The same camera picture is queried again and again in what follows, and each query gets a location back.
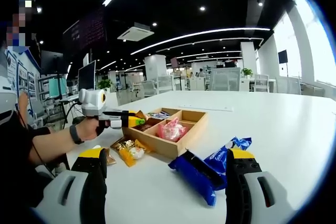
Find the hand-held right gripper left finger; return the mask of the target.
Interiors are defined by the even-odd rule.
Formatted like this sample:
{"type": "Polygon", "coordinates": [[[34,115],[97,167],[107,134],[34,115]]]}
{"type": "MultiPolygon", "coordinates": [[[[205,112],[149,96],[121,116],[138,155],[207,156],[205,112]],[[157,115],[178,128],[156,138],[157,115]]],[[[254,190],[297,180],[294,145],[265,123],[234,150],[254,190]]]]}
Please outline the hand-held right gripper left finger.
{"type": "Polygon", "coordinates": [[[43,223],[105,223],[107,156],[105,148],[82,152],[45,188],[34,213],[43,223]]]}

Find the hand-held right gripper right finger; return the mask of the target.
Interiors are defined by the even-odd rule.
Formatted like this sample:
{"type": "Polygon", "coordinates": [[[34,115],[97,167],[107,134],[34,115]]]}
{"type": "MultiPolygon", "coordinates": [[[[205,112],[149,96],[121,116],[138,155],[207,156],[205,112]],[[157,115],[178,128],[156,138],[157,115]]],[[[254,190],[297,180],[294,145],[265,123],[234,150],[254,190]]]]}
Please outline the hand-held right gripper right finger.
{"type": "Polygon", "coordinates": [[[248,151],[229,149],[226,223],[287,223],[294,215],[284,186],[248,151]]]}

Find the person's left hand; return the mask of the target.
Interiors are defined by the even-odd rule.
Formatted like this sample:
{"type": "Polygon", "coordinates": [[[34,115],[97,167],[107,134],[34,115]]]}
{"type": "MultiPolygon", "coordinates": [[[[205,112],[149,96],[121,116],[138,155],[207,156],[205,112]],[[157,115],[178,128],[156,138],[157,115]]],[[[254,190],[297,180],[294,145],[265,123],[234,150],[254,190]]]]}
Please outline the person's left hand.
{"type": "Polygon", "coordinates": [[[110,121],[97,118],[85,118],[76,125],[79,138],[84,142],[93,140],[110,126],[110,121]]]}

